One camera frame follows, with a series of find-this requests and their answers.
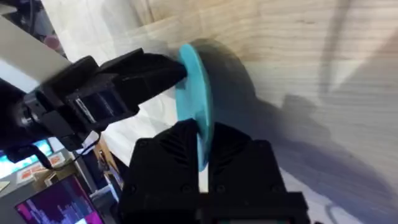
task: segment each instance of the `cable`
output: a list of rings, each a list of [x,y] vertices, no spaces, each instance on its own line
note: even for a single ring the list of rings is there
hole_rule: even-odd
[[[97,131],[94,131],[94,132],[98,134],[98,139],[97,140],[95,140],[93,143],[91,143],[90,145],[85,147],[83,152],[81,152],[78,156],[76,156],[76,158],[74,158],[74,160],[72,160],[72,161],[68,162],[67,164],[64,164],[64,165],[62,165],[60,167],[53,167],[51,170],[54,170],[54,171],[62,170],[63,168],[65,168],[65,167],[69,166],[70,164],[76,162],[81,156],[84,156],[84,153],[87,152],[89,149],[91,149],[91,147],[96,146],[99,143],[100,139],[101,139],[101,132],[97,132]]]
[[[36,24],[36,0],[30,0],[30,26],[28,33],[33,35],[35,32],[35,24]]]

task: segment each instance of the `wood grain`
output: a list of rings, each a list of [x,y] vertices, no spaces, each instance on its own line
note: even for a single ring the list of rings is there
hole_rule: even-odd
[[[397,1],[43,2],[71,60],[103,62],[138,47],[174,57],[192,42],[210,74],[217,120],[273,143],[312,218],[398,220]],[[175,121],[171,95],[155,101],[144,107],[146,122],[107,130],[122,161],[137,138]],[[155,115],[166,124],[142,134]]]

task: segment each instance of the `screen display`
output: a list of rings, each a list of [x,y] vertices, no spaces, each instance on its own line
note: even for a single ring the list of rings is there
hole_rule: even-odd
[[[28,224],[103,224],[74,175],[51,185],[15,208]]]

